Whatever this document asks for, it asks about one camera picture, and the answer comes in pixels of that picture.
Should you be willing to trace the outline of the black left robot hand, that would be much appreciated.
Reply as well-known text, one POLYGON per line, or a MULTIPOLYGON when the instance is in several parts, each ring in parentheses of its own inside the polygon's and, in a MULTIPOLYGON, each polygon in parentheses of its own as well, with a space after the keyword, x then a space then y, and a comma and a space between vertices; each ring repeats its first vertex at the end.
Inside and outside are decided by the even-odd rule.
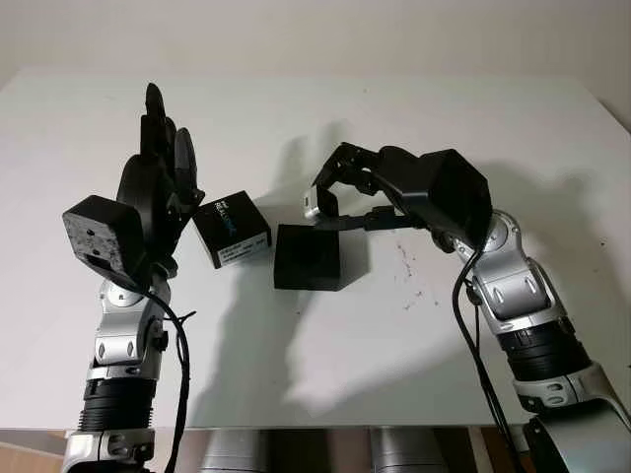
POLYGON ((173 256, 181 233, 200 206, 190 133, 167 116, 162 93, 150 83, 140 119, 140 151, 124 166, 116 200, 140 217, 144 246, 154 260, 173 256))

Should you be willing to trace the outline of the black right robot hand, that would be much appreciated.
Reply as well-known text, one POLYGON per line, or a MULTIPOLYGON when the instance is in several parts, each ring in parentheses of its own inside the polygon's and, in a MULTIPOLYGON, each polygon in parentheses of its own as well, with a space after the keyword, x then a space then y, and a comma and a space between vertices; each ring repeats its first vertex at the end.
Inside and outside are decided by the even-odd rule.
POLYGON ((303 198, 304 215, 318 230, 367 232, 412 228, 426 230, 428 223, 415 205, 423 188, 413 181, 418 159, 405 150, 384 146, 370 151, 343 142, 326 160, 303 198), (330 191, 335 183, 354 187, 362 194, 382 192, 388 204, 362 216, 341 215, 338 200, 330 191))

